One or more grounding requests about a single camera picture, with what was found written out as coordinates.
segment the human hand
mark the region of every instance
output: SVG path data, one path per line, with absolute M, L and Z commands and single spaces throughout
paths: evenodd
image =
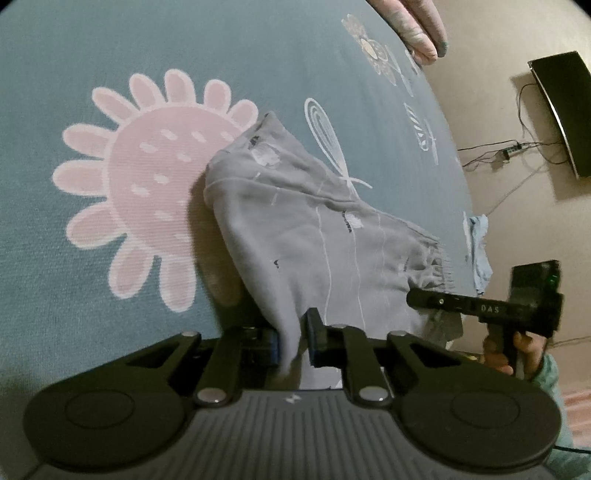
M 527 335 L 522 335 L 519 332 L 515 332 L 513 344 L 518 351 L 524 354 L 523 371 L 526 380 L 530 380 L 538 371 L 540 363 L 544 358 L 546 342 L 547 339 L 545 337 L 535 333 L 528 332 Z M 498 350 L 497 345 L 490 336 L 484 339 L 482 346 L 484 354 L 480 358 L 481 364 L 494 368 L 504 374 L 513 375 L 513 368 L 509 365 L 509 359 Z

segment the black cable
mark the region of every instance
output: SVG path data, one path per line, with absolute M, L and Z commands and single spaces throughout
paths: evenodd
M 587 455 L 591 455 L 591 450 L 583 450 L 581 448 L 560 447 L 558 445 L 554 445 L 552 448 L 555 450 L 562 450 L 564 452 L 585 453 Z
M 464 150 L 474 150 L 475 148 L 480 148 L 480 147 L 490 147 L 491 145 L 499 145 L 499 144 L 502 144 L 502 143 L 509 143 L 509 142 L 515 142 L 515 145 L 518 145 L 519 144 L 519 142 L 517 140 L 503 140 L 502 142 L 484 143 L 482 145 L 476 145 L 475 147 L 460 148 L 458 150 L 458 152 L 462 152 Z
M 523 94 L 523 90 L 525 89 L 525 87 L 530 86 L 530 85 L 536 85 L 535 83 L 526 83 L 523 87 L 521 87 L 521 89 L 519 90 L 519 94 L 517 96 L 517 117 L 519 119 L 519 122 L 521 124 L 522 127 L 522 134 L 525 135 L 525 132 L 527 131 L 529 133 L 529 135 L 531 136 L 532 140 L 535 139 L 534 134 L 531 132 L 531 130 L 527 127 L 527 125 L 524 123 L 522 117 L 521 117 L 521 95 Z M 540 155 L 542 156 L 542 158 L 544 160 L 546 160 L 546 162 L 552 164 L 552 165 L 562 165 L 563 163 L 567 163 L 568 160 L 564 160 L 561 162 L 553 162 L 551 161 L 549 158 L 547 158 L 544 153 L 542 152 L 542 150 L 540 149 L 540 147 L 542 146 L 549 146 L 549 145 L 559 145 L 559 144 L 563 144 L 564 142 L 562 140 L 558 140 L 556 142 L 539 142 L 539 141 L 533 141 L 533 142 L 519 142 L 518 140 L 515 139 L 511 139 L 511 140 L 503 140 L 500 142 L 492 142 L 492 143 L 485 143 L 482 145 L 476 145 L 474 147 L 467 147 L 467 148 L 460 148 L 458 149 L 458 152 L 461 151 L 467 151 L 467 150 L 474 150 L 475 148 L 480 148 L 480 147 L 488 147 L 491 145 L 501 145 L 503 143 L 509 143 L 509 142 L 513 142 L 515 144 L 516 147 L 521 147 L 518 151 L 520 152 L 524 152 L 525 150 L 529 150 L 530 148 L 536 148 L 538 150 L 538 152 L 540 153 Z M 484 152 L 482 155 L 474 158 L 473 160 L 470 160 L 468 163 L 465 163 L 462 165 L 462 168 L 466 168 L 469 165 L 472 164 L 476 164 L 474 166 L 473 169 L 468 170 L 468 171 L 474 171 L 478 168 L 478 165 L 480 165 L 481 163 L 487 163 L 487 164 L 491 164 L 494 163 L 495 161 L 488 161 L 491 158 L 496 157 L 500 152 L 502 152 L 503 150 L 505 150 L 507 147 L 505 148 L 501 148 L 499 150 L 489 150 L 487 152 Z M 508 160 L 503 160 L 503 163 L 507 164 L 509 163 Z
M 521 87 L 521 90 L 519 90 L 519 94 L 517 95 L 517 117 L 519 118 L 519 122 L 521 124 L 521 128 L 522 128 L 522 133 L 525 133 L 526 131 L 529 133 L 530 137 L 532 138 L 532 140 L 535 139 L 534 134 L 531 132 L 531 130 L 527 127 L 527 125 L 524 123 L 523 119 L 521 118 L 521 95 L 523 94 L 523 90 L 525 90 L 525 87 L 529 87 L 532 85 L 537 85 L 536 83 L 526 83 L 523 87 Z M 548 157 L 546 157 L 544 155 L 544 153 L 542 152 L 542 150 L 540 149 L 541 145 L 546 145 L 543 142 L 533 142 L 536 143 L 535 147 L 538 149 L 538 152 L 540 153 L 540 155 L 542 155 L 542 158 L 544 160 L 546 160 L 546 162 L 552 164 L 552 165 L 562 165 L 563 163 L 567 163 L 568 160 L 563 160 L 561 162 L 553 162 L 551 161 Z M 560 142 L 554 142 L 554 143 L 549 143 L 548 145 L 556 145 L 558 143 L 563 143 L 562 141 Z

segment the cartoon print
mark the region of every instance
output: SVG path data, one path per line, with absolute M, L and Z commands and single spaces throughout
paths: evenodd
M 427 119 L 425 119 L 425 125 L 427 126 L 429 140 L 431 141 L 431 151 L 433 152 L 433 161 L 435 162 L 435 165 L 439 165 L 439 155 L 437 154 L 437 144 L 436 144 L 437 138 L 435 138 L 433 136 L 433 131 L 431 130 L 431 125 L 429 125 L 429 122 L 427 121 Z
M 347 18 L 341 20 L 341 23 L 361 46 L 363 54 L 377 74 L 384 74 L 392 85 L 396 85 L 396 77 L 392 71 L 392 66 L 388 62 L 388 54 L 383 46 L 368 37 L 363 24 L 353 15 L 348 14 Z
M 126 236 L 109 270 L 109 286 L 120 299 L 140 291 L 160 257 L 160 294 L 172 311 L 193 304 L 195 261 L 212 296 L 233 305 L 242 283 L 204 204 L 203 174 L 214 154 L 256 121 L 258 109 L 250 100 L 230 108 L 230 87 L 216 79 L 207 82 L 198 103 L 191 78 L 180 70 L 166 72 L 164 87 L 166 98 L 149 77 L 132 75 L 135 103 L 95 88 L 92 100 L 117 128 L 75 124 L 64 130 L 66 145 L 87 157 L 59 165 L 54 184 L 105 198 L 76 214 L 66 236 L 81 249 Z
M 404 53 L 407 56 L 408 62 L 410 63 L 411 68 L 413 69 L 413 72 L 415 75 L 418 75 L 418 72 L 420 71 L 419 66 L 417 65 L 417 62 L 414 61 L 413 56 L 410 54 L 410 52 L 408 51 L 407 48 L 404 49 Z
M 396 85 L 394 71 L 398 72 L 408 94 L 411 97 L 414 97 L 410 81 L 402 73 L 400 65 L 398 64 L 394 53 L 392 53 L 392 50 L 390 50 L 387 45 L 383 46 L 376 40 L 369 38 L 363 24 L 353 15 L 348 14 L 347 18 L 341 20 L 341 23 L 346 28 L 347 32 L 349 32 L 349 34 L 361 46 L 365 58 L 367 58 L 369 64 L 374 67 L 377 74 L 384 74 L 392 85 Z
M 429 150 L 429 137 L 425 133 L 423 126 L 421 125 L 421 121 L 418 118 L 418 115 L 414 112 L 414 110 L 407 105 L 404 104 L 404 108 L 407 111 L 408 118 L 412 122 L 414 133 L 417 136 L 418 146 L 421 147 L 421 150 L 428 151 Z
M 396 60 L 394 53 L 392 53 L 392 50 L 390 50 L 390 47 L 388 47 L 387 45 L 386 45 L 386 50 L 388 51 L 388 55 L 390 55 L 390 59 L 392 60 L 392 65 L 394 66 L 394 70 L 396 70 L 398 72 L 398 74 L 400 75 L 400 78 L 402 78 L 402 83 L 404 84 L 404 87 L 406 88 L 408 94 L 411 97 L 414 97 L 413 89 L 410 85 L 410 80 L 407 79 L 406 75 L 402 73 L 400 65 L 398 64 L 398 60 Z
M 320 104 L 313 98 L 306 99 L 304 102 L 304 114 L 306 115 L 308 127 L 310 127 L 310 131 L 312 132 L 312 135 L 314 135 L 318 146 L 324 152 L 336 171 L 340 173 L 340 178 L 347 182 L 349 190 L 355 196 L 359 197 L 357 190 L 353 187 L 353 182 L 365 185 L 370 189 L 373 188 L 363 180 L 349 177 L 347 162 L 345 161 L 345 156 L 341 150 L 339 139 L 330 123 L 328 115 L 326 115 L 326 112 Z

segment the sleeve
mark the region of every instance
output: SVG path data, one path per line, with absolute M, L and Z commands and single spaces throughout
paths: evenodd
M 569 428 L 566 407 L 558 387 L 558 365 L 552 355 L 544 355 L 540 370 L 531 382 L 546 392 L 560 409 L 562 422 L 556 445 L 574 448 L 573 433 Z M 545 466 L 558 480 L 591 480 L 591 450 L 589 454 L 552 450 Z

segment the fabric fold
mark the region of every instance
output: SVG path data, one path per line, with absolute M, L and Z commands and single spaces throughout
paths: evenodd
M 406 302 L 412 287 L 453 291 L 439 240 L 353 195 L 274 113 L 215 155 L 204 199 L 245 287 L 280 333 L 285 372 L 311 307 L 325 324 L 355 326 L 370 338 L 404 330 L 445 347 L 461 336 L 459 315 L 434 323 L 431 312 Z M 310 375 L 303 374 L 308 388 L 340 378 Z

